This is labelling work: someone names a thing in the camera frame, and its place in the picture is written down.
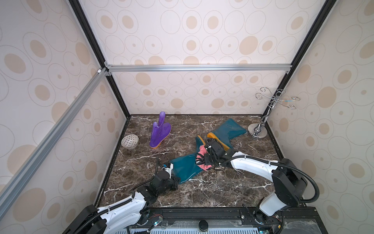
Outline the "pink cloth black trim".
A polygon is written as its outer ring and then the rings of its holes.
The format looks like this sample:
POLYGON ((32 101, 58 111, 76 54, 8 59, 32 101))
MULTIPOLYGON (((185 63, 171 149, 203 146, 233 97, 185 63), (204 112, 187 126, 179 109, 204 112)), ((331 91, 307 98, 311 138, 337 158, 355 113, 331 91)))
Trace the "pink cloth black trim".
POLYGON ((212 164, 208 163, 207 160, 209 158, 209 154, 207 149, 204 145, 199 147, 199 151, 196 153, 195 157, 195 164, 199 166, 204 171, 208 171, 211 169, 212 164))

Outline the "purple rubber boot yellow sole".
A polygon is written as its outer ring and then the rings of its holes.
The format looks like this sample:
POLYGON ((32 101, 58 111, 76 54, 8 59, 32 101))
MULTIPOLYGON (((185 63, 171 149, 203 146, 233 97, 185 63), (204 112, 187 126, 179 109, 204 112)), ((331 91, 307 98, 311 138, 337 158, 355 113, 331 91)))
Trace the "purple rubber boot yellow sole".
POLYGON ((156 149, 161 142, 171 133, 171 124, 165 122, 166 113, 160 112, 158 122, 153 123, 150 147, 156 149))

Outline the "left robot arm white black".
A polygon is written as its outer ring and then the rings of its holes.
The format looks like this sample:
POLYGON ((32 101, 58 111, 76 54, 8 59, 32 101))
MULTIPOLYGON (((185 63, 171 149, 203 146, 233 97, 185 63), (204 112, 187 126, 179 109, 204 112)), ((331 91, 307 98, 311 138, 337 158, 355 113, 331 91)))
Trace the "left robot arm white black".
POLYGON ((135 224, 145 224, 149 207, 160 195, 178 188, 180 178, 173 172, 174 164, 164 164, 150 180, 141 184, 131 195, 111 205, 96 208, 86 206, 65 229, 65 234, 114 234, 135 224))

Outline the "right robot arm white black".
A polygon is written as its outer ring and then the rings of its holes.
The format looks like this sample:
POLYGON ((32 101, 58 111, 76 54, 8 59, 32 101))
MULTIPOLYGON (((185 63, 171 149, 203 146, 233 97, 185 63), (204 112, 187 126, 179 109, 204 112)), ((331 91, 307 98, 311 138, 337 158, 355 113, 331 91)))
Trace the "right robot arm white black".
POLYGON ((232 148, 225 148, 218 140, 208 138, 196 153, 195 163, 208 170, 225 167, 247 171, 273 183, 275 191, 263 198, 253 216, 262 225, 285 207, 313 203, 320 195, 317 183, 288 159, 265 160, 232 148))

